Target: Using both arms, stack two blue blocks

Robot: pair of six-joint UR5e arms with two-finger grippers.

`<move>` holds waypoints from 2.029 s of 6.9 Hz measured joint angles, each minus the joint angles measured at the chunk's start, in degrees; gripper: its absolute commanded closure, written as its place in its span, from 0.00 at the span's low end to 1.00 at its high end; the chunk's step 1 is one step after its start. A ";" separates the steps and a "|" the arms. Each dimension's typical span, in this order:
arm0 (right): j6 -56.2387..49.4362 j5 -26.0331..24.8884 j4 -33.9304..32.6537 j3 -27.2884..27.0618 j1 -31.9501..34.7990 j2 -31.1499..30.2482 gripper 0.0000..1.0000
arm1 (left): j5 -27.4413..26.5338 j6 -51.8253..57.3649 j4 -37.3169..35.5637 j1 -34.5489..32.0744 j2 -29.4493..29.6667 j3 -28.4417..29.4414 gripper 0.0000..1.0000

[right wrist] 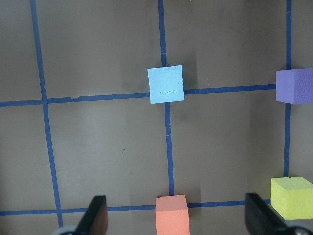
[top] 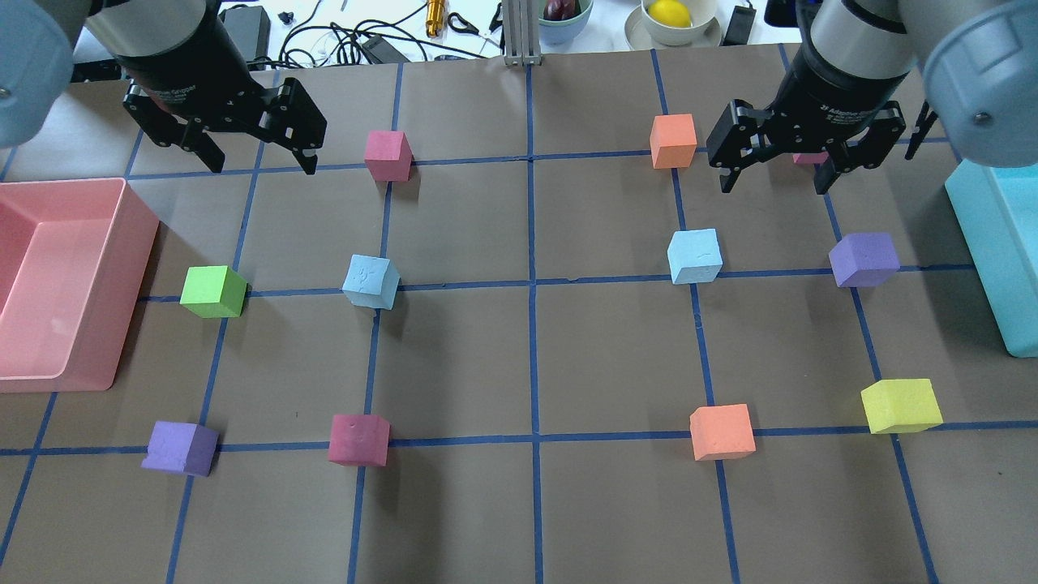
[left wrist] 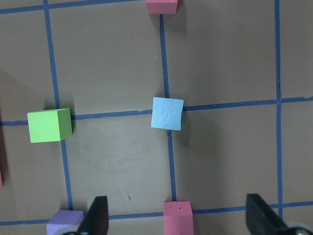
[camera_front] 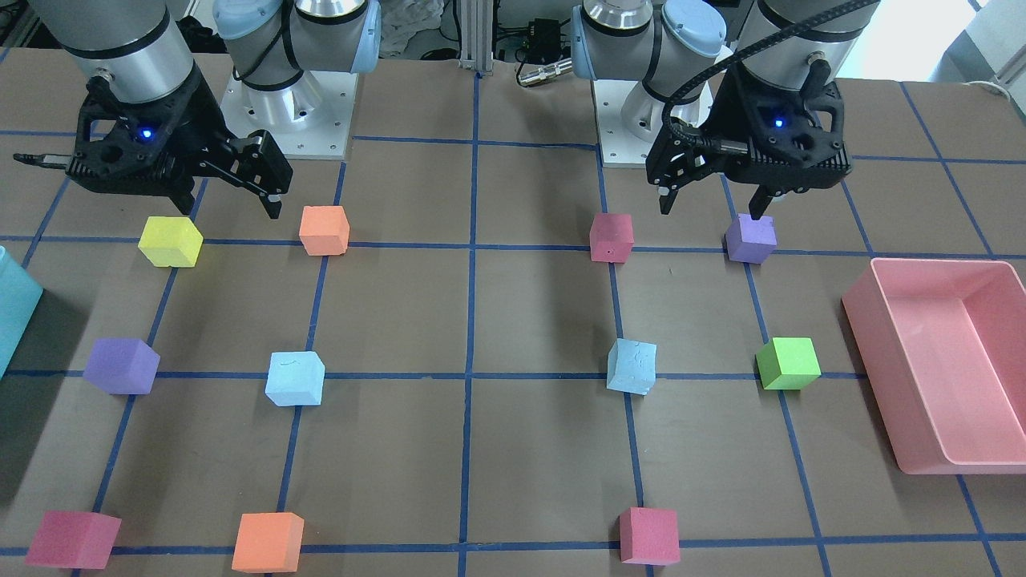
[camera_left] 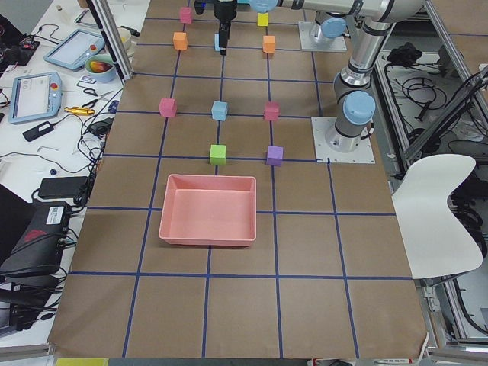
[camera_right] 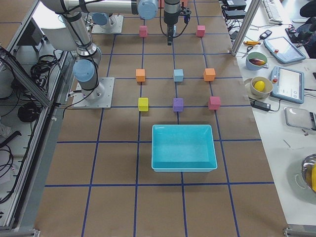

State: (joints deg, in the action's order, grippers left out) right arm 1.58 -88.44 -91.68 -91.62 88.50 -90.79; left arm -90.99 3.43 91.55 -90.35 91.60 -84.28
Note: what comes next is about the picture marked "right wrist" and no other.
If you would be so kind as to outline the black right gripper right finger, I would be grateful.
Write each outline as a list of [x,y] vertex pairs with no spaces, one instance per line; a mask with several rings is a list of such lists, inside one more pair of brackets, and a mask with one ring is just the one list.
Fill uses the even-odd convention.
[[245,194],[245,226],[250,235],[283,235],[285,223],[256,193]]

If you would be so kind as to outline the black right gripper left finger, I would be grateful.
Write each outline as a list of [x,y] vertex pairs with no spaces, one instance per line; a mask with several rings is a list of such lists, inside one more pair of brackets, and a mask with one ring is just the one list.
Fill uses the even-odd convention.
[[106,196],[95,196],[75,229],[76,235],[105,235],[108,229]]

